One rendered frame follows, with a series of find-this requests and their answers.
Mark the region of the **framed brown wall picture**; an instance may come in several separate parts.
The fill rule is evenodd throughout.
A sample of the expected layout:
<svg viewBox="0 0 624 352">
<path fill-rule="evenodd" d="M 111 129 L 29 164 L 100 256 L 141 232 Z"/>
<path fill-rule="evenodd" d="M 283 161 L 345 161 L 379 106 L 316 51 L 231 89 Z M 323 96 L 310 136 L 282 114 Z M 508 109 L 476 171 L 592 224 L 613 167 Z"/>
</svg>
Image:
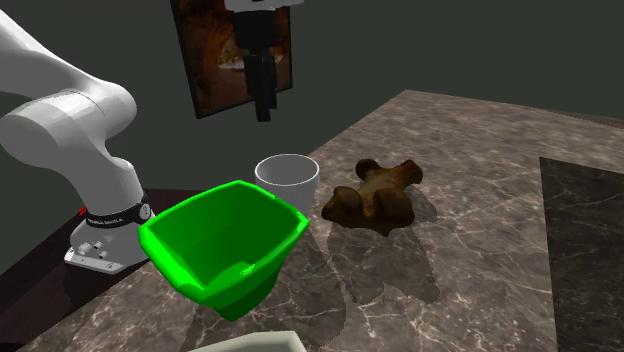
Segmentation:
<svg viewBox="0 0 624 352">
<path fill-rule="evenodd" d="M 258 55 L 235 42 L 233 14 L 275 10 L 280 30 L 273 56 L 277 94 L 293 86 L 290 8 L 304 0 L 170 0 L 196 115 L 203 118 L 256 99 L 247 92 L 244 57 Z"/>
</svg>

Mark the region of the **pale white box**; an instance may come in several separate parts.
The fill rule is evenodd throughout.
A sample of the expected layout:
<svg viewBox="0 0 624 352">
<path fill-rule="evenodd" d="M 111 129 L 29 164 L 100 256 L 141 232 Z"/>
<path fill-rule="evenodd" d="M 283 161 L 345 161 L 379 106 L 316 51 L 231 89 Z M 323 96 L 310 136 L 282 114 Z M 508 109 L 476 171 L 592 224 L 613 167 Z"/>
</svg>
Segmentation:
<svg viewBox="0 0 624 352">
<path fill-rule="evenodd" d="M 189 352 L 307 352 L 295 331 L 254 332 Z"/>
</svg>

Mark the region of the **brown teddy bear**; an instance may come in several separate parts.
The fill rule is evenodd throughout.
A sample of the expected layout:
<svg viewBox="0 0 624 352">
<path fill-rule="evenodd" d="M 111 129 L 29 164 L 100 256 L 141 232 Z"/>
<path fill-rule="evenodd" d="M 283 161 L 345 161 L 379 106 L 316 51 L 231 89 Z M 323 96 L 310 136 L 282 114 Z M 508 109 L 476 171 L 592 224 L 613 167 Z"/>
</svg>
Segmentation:
<svg viewBox="0 0 624 352">
<path fill-rule="evenodd" d="M 408 159 L 383 168 L 374 159 L 361 159 L 355 172 L 362 180 L 360 187 L 335 187 L 321 210 L 323 219 L 348 229 L 373 230 L 384 237 L 413 223 L 415 214 L 405 189 L 422 182 L 419 165 Z"/>
</svg>

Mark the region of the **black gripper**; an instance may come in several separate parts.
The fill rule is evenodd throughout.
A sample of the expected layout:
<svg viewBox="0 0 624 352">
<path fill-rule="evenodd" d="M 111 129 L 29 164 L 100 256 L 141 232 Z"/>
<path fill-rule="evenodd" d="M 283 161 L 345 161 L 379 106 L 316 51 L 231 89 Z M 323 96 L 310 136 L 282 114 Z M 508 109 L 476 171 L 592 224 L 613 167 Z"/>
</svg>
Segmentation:
<svg viewBox="0 0 624 352">
<path fill-rule="evenodd" d="M 256 99 L 259 122 L 271 121 L 271 109 L 277 108 L 276 71 L 268 50 L 279 45 L 280 30 L 275 10 L 245 11 L 233 14 L 233 30 L 238 48 L 258 55 L 244 57 L 247 92 Z"/>
</svg>

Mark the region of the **dark robot stand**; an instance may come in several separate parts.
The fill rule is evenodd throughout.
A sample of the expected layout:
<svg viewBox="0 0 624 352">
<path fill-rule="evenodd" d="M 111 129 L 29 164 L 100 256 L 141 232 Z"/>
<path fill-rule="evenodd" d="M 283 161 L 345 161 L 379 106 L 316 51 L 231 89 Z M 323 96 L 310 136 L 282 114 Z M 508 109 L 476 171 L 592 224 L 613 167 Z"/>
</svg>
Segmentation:
<svg viewBox="0 0 624 352">
<path fill-rule="evenodd" d="M 77 214 L 0 275 L 0 352 L 16 352 L 147 262 L 106 274 L 67 264 Z"/>
</svg>

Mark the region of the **green plastic bin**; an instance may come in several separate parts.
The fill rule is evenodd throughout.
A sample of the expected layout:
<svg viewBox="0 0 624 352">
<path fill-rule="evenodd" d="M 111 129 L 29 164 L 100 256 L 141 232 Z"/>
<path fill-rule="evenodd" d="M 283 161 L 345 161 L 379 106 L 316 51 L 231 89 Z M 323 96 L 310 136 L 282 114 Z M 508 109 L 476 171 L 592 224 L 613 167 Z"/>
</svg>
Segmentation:
<svg viewBox="0 0 624 352">
<path fill-rule="evenodd" d="M 148 220 L 138 239 L 178 293 L 233 322 L 271 292 L 309 224 L 284 200 L 236 180 Z"/>
</svg>

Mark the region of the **white cup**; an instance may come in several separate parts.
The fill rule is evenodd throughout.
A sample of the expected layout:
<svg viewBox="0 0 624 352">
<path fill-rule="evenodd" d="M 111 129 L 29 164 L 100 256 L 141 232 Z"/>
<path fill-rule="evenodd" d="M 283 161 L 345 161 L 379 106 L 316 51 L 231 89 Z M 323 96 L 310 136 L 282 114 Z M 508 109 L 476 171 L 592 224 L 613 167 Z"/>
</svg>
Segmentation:
<svg viewBox="0 0 624 352">
<path fill-rule="evenodd" d="M 308 217 L 320 184 L 318 163 L 304 155 L 278 154 L 260 161 L 254 169 L 255 183 L 297 208 Z"/>
</svg>

